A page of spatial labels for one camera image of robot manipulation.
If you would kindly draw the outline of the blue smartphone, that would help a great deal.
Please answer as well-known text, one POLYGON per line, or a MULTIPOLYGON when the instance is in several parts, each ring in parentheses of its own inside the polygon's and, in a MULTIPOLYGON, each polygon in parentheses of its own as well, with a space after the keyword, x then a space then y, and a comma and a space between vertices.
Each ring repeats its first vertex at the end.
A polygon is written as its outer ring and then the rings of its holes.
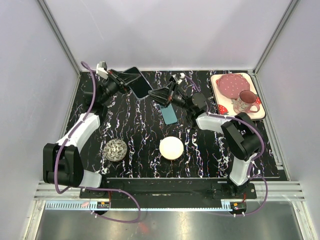
POLYGON ((146 77, 142 74, 142 72, 137 68, 137 67, 131 67, 125 71, 124 73, 135 73, 135 74, 140 74, 140 78, 133 82, 129 88, 134 94, 134 96, 138 100, 143 100, 149 96, 148 91, 152 90, 152 87, 146 77))

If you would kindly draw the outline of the teal smartphone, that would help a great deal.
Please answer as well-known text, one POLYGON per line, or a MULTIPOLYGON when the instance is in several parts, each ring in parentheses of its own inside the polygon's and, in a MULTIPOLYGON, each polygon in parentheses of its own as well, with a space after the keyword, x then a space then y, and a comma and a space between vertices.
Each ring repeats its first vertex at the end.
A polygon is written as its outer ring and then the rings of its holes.
POLYGON ((175 124, 178 122, 176 113, 174 111, 174 108, 171 104, 169 104, 167 107, 160 105, 160 111, 164 120, 164 123, 166 125, 175 124))

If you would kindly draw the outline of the phone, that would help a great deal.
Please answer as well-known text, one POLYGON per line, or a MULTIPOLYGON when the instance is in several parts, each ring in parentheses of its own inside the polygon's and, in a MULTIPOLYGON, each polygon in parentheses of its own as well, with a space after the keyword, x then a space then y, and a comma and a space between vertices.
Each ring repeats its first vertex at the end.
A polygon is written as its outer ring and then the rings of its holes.
POLYGON ((196 121, 196 119, 198 118, 199 115, 200 114, 197 112, 191 112, 191 111, 186 112, 186 119, 187 119, 190 127, 194 130, 199 129, 197 121, 196 121))

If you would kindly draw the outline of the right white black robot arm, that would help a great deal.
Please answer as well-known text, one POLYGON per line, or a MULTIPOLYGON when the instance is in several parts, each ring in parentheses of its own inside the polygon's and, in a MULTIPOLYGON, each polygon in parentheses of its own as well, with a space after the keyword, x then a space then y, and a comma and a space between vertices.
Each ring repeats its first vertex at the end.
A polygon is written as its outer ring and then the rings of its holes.
POLYGON ((222 191, 232 198, 239 198, 250 182, 252 161, 264 152, 264 140, 246 113, 241 112, 236 116, 209 113, 205 96, 199 91, 185 95, 181 91, 181 82, 171 79, 167 86, 149 90, 148 95, 163 107, 173 104, 184 109, 194 129, 213 131, 224 136, 233 162, 222 191))

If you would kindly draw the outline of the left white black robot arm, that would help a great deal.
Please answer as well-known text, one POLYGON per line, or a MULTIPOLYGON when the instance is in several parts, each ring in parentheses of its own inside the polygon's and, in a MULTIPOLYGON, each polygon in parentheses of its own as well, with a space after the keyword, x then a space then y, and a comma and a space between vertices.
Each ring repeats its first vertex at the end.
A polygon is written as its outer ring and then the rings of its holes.
POLYGON ((90 136, 100 127, 108 108, 106 102, 116 93, 126 94, 132 84, 141 77, 140 72, 118 72, 114 69, 99 69, 91 74, 92 91, 83 93, 83 105, 87 108, 74 126, 56 143, 47 143, 43 148, 43 180, 53 184, 62 194, 66 189, 90 188, 97 198, 108 193, 108 186, 102 182, 102 175, 85 170, 80 153, 90 136))

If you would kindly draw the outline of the white round lid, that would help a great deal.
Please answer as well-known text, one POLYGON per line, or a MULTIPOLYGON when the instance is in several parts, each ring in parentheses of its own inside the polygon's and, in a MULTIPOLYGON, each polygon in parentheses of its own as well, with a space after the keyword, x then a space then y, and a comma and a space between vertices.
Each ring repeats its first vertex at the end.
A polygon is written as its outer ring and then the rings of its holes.
POLYGON ((160 141, 159 151, 162 157, 174 161, 183 155, 184 145, 179 138, 168 136, 160 141))

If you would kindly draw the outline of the pink polka dot plate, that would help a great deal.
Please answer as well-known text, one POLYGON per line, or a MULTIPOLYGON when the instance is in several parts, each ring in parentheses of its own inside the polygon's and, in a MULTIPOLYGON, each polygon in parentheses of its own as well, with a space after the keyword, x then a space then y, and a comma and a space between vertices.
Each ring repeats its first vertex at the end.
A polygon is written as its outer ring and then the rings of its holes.
POLYGON ((226 98, 236 100, 242 91, 249 91, 250 84, 241 74, 223 74, 216 80, 218 91, 226 98))

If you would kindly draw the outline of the leaf patterned round bowl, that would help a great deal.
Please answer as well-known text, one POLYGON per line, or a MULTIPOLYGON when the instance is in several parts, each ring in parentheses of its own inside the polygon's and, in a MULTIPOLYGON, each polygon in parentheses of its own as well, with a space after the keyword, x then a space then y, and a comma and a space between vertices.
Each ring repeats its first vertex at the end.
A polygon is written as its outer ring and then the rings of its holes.
POLYGON ((112 139, 106 143, 102 153, 110 162, 119 162, 126 157, 127 151, 127 144, 123 140, 112 139))

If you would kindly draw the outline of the strawberry print cream tray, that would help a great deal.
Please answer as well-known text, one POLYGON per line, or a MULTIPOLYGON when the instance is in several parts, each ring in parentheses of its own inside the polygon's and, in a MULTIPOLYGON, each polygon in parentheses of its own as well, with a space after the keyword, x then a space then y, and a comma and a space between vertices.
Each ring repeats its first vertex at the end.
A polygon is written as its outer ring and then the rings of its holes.
MULTIPOLYGON (((218 113, 221 114, 221 115, 234 116, 234 115, 236 115, 236 113, 233 110, 233 104, 234 104, 234 101, 236 99, 226 98, 217 89, 216 80, 218 80, 222 75, 225 75, 225 74, 212 75, 210 77, 211 87, 212 87, 212 90, 213 90, 213 95, 214 95, 215 101, 217 103, 217 111, 218 111, 218 113)), ((265 116, 266 116, 266 112, 265 112, 265 109, 264 109, 264 107, 262 105, 261 99, 258 96, 257 90, 256 90, 256 88, 255 88, 255 86, 253 84, 252 78, 250 77, 249 74, 244 73, 244 72, 236 73, 236 74, 242 75, 244 78, 246 78, 246 80, 250 84, 250 91, 252 91, 257 96, 256 102, 260 106, 259 112, 257 112, 257 113, 248 113, 248 115, 250 116, 250 118, 252 120, 262 120, 262 119, 264 119, 265 116)))

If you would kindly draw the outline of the pink ghost pattern mug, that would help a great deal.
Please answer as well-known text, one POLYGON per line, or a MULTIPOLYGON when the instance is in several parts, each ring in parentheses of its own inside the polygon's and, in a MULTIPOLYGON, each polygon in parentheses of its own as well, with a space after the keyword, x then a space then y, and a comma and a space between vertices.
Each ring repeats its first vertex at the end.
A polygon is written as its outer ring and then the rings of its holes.
POLYGON ((243 90, 233 104, 233 110, 239 113, 257 113, 260 111, 260 105, 256 102, 257 96, 250 90, 243 90))

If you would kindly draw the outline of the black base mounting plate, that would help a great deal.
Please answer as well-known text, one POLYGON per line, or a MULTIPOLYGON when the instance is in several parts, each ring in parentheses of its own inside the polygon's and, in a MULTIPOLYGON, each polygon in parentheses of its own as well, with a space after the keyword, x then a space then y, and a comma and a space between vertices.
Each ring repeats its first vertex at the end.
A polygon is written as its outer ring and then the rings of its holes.
POLYGON ((233 186, 226 178, 103 178, 101 188, 115 189, 113 199, 123 199, 130 193, 135 198, 144 196, 197 196, 212 199, 257 199, 253 183, 233 186))

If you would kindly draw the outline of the left small controller board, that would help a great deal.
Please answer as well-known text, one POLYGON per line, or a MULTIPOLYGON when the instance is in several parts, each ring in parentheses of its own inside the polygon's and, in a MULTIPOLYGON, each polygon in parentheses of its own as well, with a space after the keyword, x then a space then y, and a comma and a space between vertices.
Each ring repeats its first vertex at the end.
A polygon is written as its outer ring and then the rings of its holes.
POLYGON ((96 208, 97 209, 108 209, 110 208, 110 204, 111 202, 110 201, 97 201, 97 204, 96 204, 96 208))

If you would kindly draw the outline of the small controller board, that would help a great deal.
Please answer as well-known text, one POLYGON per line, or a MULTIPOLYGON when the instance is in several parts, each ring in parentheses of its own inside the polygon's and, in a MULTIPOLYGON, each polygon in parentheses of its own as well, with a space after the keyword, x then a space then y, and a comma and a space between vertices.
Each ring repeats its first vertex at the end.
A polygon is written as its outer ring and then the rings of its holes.
POLYGON ((247 209, 247 203, 246 202, 234 202, 231 204, 231 209, 233 211, 245 212, 247 209))
POLYGON ((110 201, 97 201, 97 204, 96 204, 96 208, 97 209, 108 209, 110 208, 110 204, 111 202, 110 201))

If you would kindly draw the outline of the right small controller board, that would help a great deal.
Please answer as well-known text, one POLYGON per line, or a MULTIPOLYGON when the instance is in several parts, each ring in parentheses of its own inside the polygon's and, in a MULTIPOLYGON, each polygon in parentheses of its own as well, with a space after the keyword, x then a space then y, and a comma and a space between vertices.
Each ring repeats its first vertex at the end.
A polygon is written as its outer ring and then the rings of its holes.
POLYGON ((245 212, 247 209, 247 203, 246 202, 234 202, 231 204, 231 209, 233 211, 245 212))

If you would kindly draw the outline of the aluminium frame rail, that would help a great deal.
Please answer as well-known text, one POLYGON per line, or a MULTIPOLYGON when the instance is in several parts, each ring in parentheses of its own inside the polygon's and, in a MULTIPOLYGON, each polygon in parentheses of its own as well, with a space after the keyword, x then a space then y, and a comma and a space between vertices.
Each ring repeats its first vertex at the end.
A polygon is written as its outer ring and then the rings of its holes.
MULTIPOLYGON (((269 181, 268 187, 268 201, 292 201, 304 202, 305 195, 302 191, 301 185, 297 181, 269 181)), ((55 187, 51 184, 39 182, 34 200, 78 200, 80 198, 81 190, 78 188, 70 188, 63 194, 58 194, 55 187)))

